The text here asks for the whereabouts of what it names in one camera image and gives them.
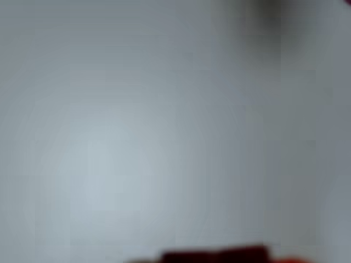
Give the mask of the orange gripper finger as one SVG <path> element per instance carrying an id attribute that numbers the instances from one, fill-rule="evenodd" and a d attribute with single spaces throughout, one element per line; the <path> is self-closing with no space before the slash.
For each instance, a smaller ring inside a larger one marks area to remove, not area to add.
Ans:
<path id="1" fill-rule="evenodd" d="M 311 261 L 299 257 L 273 258 L 271 263 L 311 263 Z"/>

